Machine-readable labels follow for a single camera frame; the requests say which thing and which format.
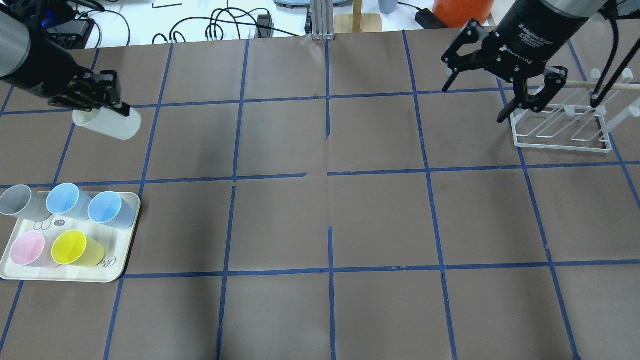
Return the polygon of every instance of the orange container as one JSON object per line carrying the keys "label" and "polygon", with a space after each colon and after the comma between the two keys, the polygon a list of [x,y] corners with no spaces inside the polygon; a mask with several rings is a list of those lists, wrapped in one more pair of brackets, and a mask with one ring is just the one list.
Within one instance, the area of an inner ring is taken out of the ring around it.
{"label": "orange container", "polygon": [[436,0],[433,13],[450,28],[462,28],[471,18],[484,24],[489,18],[493,2],[494,0]]}

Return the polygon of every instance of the tray with cartoon drawing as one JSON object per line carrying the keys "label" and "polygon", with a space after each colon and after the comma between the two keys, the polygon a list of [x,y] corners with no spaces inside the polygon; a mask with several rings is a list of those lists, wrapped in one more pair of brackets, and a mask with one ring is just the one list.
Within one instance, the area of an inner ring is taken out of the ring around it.
{"label": "tray with cartoon drawing", "polygon": [[[99,192],[87,192],[94,197]],[[119,278],[124,271],[127,256],[133,241],[138,218],[140,215],[140,198],[129,192],[118,193],[136,212],[136,221],[128,229],[115,229],[102,224],[96,224],[91,220],[75,220],[60,215],[51,215],[43,222],[18,219],[13,228],[9,243],[0,260],[0,277],[6,280],[43,280],[43,281],[80,281],[80,282],[111,282]],[[35,268],[30,266],[18,266],[9,259],[9,249],[18,236],[32,230],[57,238],[67,230],[77,229],[104,246],[104,259],[91,268],[80,266],[61,265],[57,268]]]}

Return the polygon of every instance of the light blue cup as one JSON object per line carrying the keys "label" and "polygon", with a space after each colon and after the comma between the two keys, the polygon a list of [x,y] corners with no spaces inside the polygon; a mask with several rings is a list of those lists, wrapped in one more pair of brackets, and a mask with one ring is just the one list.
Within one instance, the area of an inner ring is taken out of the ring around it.
{"label": "light blue cup", "polygon": [[47,210],[77,220],[88,220],[91,197],[76,185],[64,183],[56,186],[47,196]]}
{"label": "light blue cup", "polygon": [[89,218],[97,224],[127,229],[133,225],[136,213],[117,193],[103,192],[91,200]]}

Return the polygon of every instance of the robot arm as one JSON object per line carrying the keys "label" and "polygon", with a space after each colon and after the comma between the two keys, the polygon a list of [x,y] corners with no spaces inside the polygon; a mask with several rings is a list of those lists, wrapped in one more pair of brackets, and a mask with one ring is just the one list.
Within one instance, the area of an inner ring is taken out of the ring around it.
{"label": "robot arm", "polygon": [[[566,84],[567,69],[547,62],[607,0],[517,0],[495,31],[472,19],[442,56],[449,68],[446,92],[463,71],[484,69],[513,83],[515,98],[500,112],[504,122],[516,109],[541,112]],[[465,44],[482,49],[460,56]],[[544,74],[545,85],[529,95],[527,80]]]}
{"label": "robot arm", "polygon": [[82,111],[108,108],[128,117],[131,107],[120,100],[118,74],[112,70],[94,74],[79,66],[44,37],[40,29],[44,2],[21,3],[25,2],[11,10],[0,4],[0,80],[48,99],[51,106]]}

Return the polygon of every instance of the white drying rack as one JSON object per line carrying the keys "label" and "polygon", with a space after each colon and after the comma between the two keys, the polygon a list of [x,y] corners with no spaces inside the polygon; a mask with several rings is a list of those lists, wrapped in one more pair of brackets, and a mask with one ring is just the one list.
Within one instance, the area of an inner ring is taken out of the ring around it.
{"label": "white drying rack", "polygon": [[600,71],[591,71],[591,82],[568,81],[566,87],[575,87],[559,104],[549,104],[541,113],[516,110],[511,114],[513,142],[517,147],[561,149],[588,152],[611,151],[609,133],[629,116],[640,117],[640,98],[607,122],[607,103],[622,90],[638,90],[629,84],[634,75],[625,69],[621,80],[599,107],[589,105],[591,89],[600,79]]}

